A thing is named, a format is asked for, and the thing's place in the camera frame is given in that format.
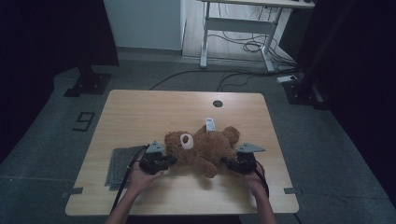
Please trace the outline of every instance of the white metal desk frame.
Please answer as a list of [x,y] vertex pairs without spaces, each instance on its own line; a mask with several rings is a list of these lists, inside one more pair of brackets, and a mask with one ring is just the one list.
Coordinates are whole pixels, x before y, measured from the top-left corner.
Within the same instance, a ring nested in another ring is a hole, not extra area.
[[[237,19],[223,19],[223,18],[210,18],[210,0],[201,0],[207,4],[206,14],[205,14],[205,25],[204,25],[204,42],[202,44],[201,50],[201,68],[206,68],[207,61],[207,32],[209,30],[213,31],[229,31],[229,32],[239,32],[239,33],[251,33],[251,34],[261,34],[269,35],[265,41],[264,48],[261,49],[262,57],[264,58],[265,65],[268,72],[275,72],[272,64],[272,57],[269,53],[269,48],[271,42],[274,38],[276,27],[279,22],[279,17],[282,13],[283,7],[279,7],[276,13],[276,17],[273,21],[247,21],[247,20],[237,20]],[[237,2],[227,2],[218,1],[218,3],[228,3],[228,4],[238,4]],[[256,3],[245,2],[246,5],[257,5]]]

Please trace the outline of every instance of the table leg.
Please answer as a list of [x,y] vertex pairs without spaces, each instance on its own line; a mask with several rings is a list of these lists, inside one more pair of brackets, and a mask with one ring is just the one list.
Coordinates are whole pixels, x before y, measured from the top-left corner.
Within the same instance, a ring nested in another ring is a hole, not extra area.
[[204,42],[202,43],[201,49],[201,68],[206,68],[206,60],[207,60],[207,22],[209,20],[209,9],[210,3],[207,3],[206,6],[206,15],[205,15],[205,25],[204,25]]
[[269,48],[271,47],[271,42],[274,38],[276,27],[278,25],[280,15],[282,14],[282,9],[283,9],[283,7],[280,7],[279,10],[277,11],[276,18],[274,19],[273,24],[271,26],[270,34],[269,34],[267,40],[265,41],[264,48],[262,48],[262,57],[264,58],[265,65],[267,66],[268,72],[275,72],[275,69],[272,64],[272,57],[269,52]]

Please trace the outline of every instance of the wrist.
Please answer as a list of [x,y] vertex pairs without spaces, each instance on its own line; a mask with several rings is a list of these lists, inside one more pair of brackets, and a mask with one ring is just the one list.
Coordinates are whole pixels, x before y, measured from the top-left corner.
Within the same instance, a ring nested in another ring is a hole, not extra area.
[[134,189],[127,189],[124,195],[124,198],[129,199],[129,200],[133,200],[137,198],[137,196],[139,196],[140,192],[138,192],[137,190]]
[[253,194],[253,197],[257,200],[260,199],[268,199],[268,195],[265,192],[265,188],[260,186],[259,188],[255,188],[251,190],[251,193]]

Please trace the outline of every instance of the gray cloth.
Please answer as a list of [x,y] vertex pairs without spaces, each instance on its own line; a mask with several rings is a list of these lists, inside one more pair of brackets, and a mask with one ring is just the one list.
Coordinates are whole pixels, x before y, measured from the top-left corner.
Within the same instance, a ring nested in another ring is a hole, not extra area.
[[118,190],[134,155],[139,151],[143,154],[144,150],[141,149],[146,147],[147,146],[115,148],[111,155],[110,164],[108,165],[105,186],[109,186],[110,190]]

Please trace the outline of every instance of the table top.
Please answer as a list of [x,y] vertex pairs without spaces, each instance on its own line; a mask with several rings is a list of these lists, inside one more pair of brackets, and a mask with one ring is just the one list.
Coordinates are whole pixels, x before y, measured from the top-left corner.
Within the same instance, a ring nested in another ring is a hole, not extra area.
[[[214,101],[222,101],[215,107]],[[111,153],[118,147],[163,145],[168,132],[195,133],[214,119],[216,129],[234,126],[240,141],[264,147],[255,153],[264,166],[275,213],[295,213],[299,205],[288,169],[276,138],[265,100],[258,93],[195,91],[112,91],[93,134],[75,188],[81,194],[70,196],[69,216],[108,215],[117,192],[105,187]],[[134,203],[131,215],[227,215],[254,214],[256,204],[243,181],[231,175],[224,164],[208,179],[190,167],[171,168],[156,180]]]
[[293,7],[293,8],[314,8],[315,4],[311,1],[306,3],[303,0],[298,2],[292,0],[199,0],[210,3],[226,3],[239,5],[254,5],[268,7]]

